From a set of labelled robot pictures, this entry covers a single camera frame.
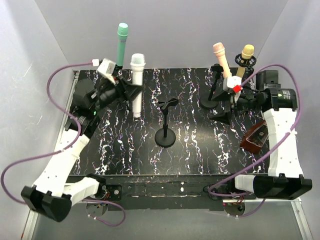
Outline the black round-base mic stand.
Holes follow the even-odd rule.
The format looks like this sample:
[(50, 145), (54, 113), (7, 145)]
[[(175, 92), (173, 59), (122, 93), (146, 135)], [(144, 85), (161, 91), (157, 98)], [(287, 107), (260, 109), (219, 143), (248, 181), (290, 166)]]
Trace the black round-base mic stand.
[(215, 72), (214, 82), (210, 88), (209, 94), (202, 95), (199, 99), (199, 105), (203, 109), (212, 110), (215, 109), (218, 106), (218, 101), (213, 100), (213, 94), (217, 88), (218, 80), (221, 78), (221, 75), (223, 73), (223, 67), (220, 66), (218, 63), (211, 66), (211, 71)]

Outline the white microphone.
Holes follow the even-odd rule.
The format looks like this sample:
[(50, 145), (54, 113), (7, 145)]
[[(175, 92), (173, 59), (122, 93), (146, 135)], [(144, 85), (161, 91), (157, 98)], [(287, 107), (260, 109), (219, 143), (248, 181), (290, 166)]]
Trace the white microphone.
[[(143, 86), (143, 75), (145, 68), (145, 56), (142, 53), (134, 53), (131, 56), (130, 66), (132, 70), (132, 83)], [(132, 101), (132, 113), (134, 118), (140, 118), (142, 111), (142, 92)]]

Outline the black tripod shock-mount stand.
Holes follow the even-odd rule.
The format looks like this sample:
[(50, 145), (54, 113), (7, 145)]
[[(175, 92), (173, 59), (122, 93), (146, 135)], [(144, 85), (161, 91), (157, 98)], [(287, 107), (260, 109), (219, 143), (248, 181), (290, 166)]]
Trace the black tripod shock-mount stand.
[(244, 73), (243, 77), (240, 77), (243, 80), (245, 80), (247, 77), (249, 77), (254, 72), (254, 66), (257, 63), (257, 59), (254, 56), (252, 56), (251, 59), (249, 60), (249, 64), (246, 65), (246, 64), (240, 63), (240, 60), (239, 60), (240, 57), (241, 57), (241, 53), (239, 53), (235, 57), (234, 61), (238, 66), (245, 67), (245, 73)]

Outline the yellow microphone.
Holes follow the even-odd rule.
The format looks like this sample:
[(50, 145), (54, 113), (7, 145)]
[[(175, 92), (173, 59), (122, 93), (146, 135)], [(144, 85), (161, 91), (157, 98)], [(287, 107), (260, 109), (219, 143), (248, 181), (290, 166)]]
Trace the yellow microphone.
[[(254, 46), (251, 45), (251, 44), (246, 44), (242, 51), (241, 51), (241, 55), (240, 55), (240, 58), (239, 58), (239, 62), (241, 64), (249, 64), (250, 62), (250, 59), (252, 58), (252, 56), (254, 55)], [(238, 69), (237, 69), (237, 72), (236, 72), (236, 76), (238, 77), (243, 77), (244, 74), (245, 74), (245, 67), (242, 67), (242, 66), (239, 66)]]

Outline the pink microphone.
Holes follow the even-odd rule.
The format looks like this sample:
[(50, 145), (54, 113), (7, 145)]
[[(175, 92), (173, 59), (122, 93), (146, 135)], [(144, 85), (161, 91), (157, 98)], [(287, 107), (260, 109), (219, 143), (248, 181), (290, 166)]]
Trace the pink microphone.
[(228, 65), (224, 45), (221, 42), (218, 42), (218, 43), (215, 43), (212, 47), (213, 47), (213, 53), (215, 54), (219, 62), (219, 65), (223, 69), (223, 77), (224, 78), (231, 77), (232, 73)]

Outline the green microphone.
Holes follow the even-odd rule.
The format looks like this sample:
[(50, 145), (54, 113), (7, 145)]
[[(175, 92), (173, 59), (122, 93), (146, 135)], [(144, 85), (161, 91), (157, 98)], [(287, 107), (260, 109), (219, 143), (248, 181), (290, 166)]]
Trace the green microphone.
[(117, 29), (117, 55), (116, 65), (122, 67), (124, 65), (126, 42), (129, 35), (129, 26), (127, 23), (121, 22)]

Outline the small black tripod stand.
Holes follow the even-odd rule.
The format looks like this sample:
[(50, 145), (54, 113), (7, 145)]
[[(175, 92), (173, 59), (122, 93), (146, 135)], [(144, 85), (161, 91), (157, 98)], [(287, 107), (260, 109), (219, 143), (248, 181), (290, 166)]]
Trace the small black tripod stand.
[(113, 76), (116, 82), (116, 91), (119, 93), (118, 101), (131, 111), (132, 99), (129, 94), (129, 83), (122, 76), (122, 66), (115, 65)]

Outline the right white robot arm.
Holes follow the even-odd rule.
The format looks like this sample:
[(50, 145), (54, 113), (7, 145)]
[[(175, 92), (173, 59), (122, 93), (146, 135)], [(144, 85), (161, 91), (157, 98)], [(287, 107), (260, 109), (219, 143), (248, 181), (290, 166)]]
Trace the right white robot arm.
[(265, 88), (253, 99), (261, 110), (268, 132), (269, 158), (267, 175), (247, 174), (247, 169), (210, 186), (208, 193), (215, 197), (235, 197), (255, 194), (260, 199), (294, 200), (313, 187), (301, 168), (295, 127), (300, 120), (300, 99), (297, 90)]

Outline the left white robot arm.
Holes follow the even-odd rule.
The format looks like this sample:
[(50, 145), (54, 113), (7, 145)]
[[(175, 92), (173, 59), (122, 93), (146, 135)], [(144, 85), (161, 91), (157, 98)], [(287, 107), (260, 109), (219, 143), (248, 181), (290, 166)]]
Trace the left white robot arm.
[(114, 101), (132, 102), (144, 89), (122, 77), (114, 80), (115, 83), (104, 78), (97, 82), (89, 78), (77, 81), (70, 108), (75, 118), (67, 119), (59, 144), (67, 149), (53, 155), (33, 185), (21, 191), (21, 197), (34, 212), (61, 222), (76, 203), (87, 197), (102, 200), (109, 193), (106, 180), (92, 173), (69, 186), (65, 184), (101, 121), (99, 111)]

